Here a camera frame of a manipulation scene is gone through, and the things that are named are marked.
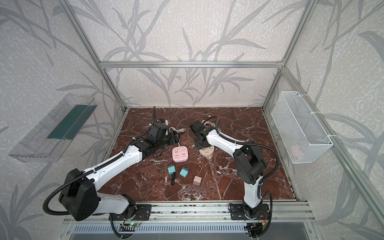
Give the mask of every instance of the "red marble surface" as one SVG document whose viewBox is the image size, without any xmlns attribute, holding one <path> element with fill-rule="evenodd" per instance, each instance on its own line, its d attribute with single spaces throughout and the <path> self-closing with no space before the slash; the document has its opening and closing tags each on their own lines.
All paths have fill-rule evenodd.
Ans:
<svg viewBox="0 0 384 240">
<path fill-rule="evenodd" d="M 166 147 L 160 157 L 151 156 L 132 165 L 107 182 L 99 192 L 126 194 L 134 201 L 242 200 L 244 182 L 237 175 L 233 158 L 215 148 L 213 156 L 208 159 L 198 154 L 194 147 L 195 135 L 189 125 L 209 116 L 221 117 L 220 129 L 227 135 L 239 140 L 252 139 L 275 148 L 260 108 L 159 108 L 156 111 L 157 119 L 165 118 L 170 127 L 187 129 L 181 134 L 180 145 L 187 146 L 189 159 L 174 163 L 174 146 Z M 151 121 L 152 109 L 131 108 L 111 156 L 122 151 L 132 137 L 141 134 Z M 261 151 L 268 164 L 266 172 L 270 172 L 275 165 L 275 158 L 268 150 Z M 171 164 L 175 165 L 177 172 L 174 186 L 170 186 L 171 177 L 167 171 Z M 186 178 L 179 175 L 183 167 L 189 169 Z M 196 175 L 203 178 L 200 187 L 192 184 Z M 262 193 L 268 190 L 273 199 L 295 198 L 281 164 L 279 170 L 264 182 Z"/>
</svg>

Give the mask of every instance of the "white wire mesh basket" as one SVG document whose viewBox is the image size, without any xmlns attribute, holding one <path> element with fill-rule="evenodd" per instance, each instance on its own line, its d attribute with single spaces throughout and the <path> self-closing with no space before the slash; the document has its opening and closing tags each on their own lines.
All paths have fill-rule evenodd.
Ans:
<svg viewBox="0 0 384 240">
<path fill-rule="evenodd" d="M 281 92 L 271 114 L 292 163 L 311 163 L 333 146 L 297 91 Z"/>
</svg>

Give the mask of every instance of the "black mounting plate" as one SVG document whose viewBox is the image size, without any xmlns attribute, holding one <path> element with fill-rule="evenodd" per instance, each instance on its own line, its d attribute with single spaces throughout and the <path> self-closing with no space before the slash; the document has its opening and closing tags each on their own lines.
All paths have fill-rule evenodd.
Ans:
<svg viewBox="0 0 384 240">
<path fill-rule="evenodd" d="M 130 221 L 148 221 L 149 216 L 151 214 L 151 204 L 136 204 L 137 210 L 136 210 L 136 215 L 134 216 L 133 219 Z M 111 214 L 112 215 L 112 221 L 124 221 L 124 214 Z"/>
<path fill-rule="evenodd" d="M 229 212 L 231 213 L 232 220 L 249 220 L 244 214 L 244 206 L 243 204 L 229 204 L 228 206 Z M 262 204 L 260 212 L 259 212 L 260 221 L 264 221 L 265 217 L 269 217 L 269 207 L 268 204 Z"/>
</svg>

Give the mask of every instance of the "beige round power strip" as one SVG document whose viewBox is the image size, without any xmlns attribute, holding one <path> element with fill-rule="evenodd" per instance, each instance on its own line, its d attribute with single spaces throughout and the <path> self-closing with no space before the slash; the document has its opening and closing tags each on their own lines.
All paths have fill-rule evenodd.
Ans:
<svg viewBox="0 0 384 240">
<path fill-rule="evenodd" d="M 210 156 L 213 155 L 214 150 L 215 150 L 215 147 L 214 146 L 210 146 L 210 147 L 206 147 L 206 148 L 200 149 L 199 153 L 201 155 L 203 155 L 204 157 L 210 157 Z"/>
</svg>

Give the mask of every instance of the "leaf pattern wallpaper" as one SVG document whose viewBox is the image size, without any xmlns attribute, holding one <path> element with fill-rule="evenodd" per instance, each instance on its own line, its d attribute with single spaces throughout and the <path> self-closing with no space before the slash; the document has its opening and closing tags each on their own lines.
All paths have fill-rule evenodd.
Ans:
<svg viewBox="0 0 384 240">
<path fill-rule="evenodd" d="M 103 61 L 279 61 L 307 0 L 70 2 Z M 125 104 L 144 107 L 261 106 L 275 72 L 108 69 Z"/>
<path fill-rule="evenodd" d="M 58 3 L 0 3 L 0 239 L 54 239 L 63 218 L 44 199 L 68 171 L 99 163 L 123 115 Z M 9 151 L 67 94 L 97 105 L 56 163 L 23 163 Z M 52 208 L 62 210 L 58 201 Z"/>
<path fill-rule="evenodd" d="M 288 63 L 382 197 L 383 23 L 384 1 L 319 1 Z M 266 109 L 283 155 L 270 113 L 278 92 L 290 90 L 282 79 Z M 285 164 L 325 239 L 384 239 L 384 230 L 331 150 L 312 164 L 292 165 L 288 156 Z"/>
</svg>

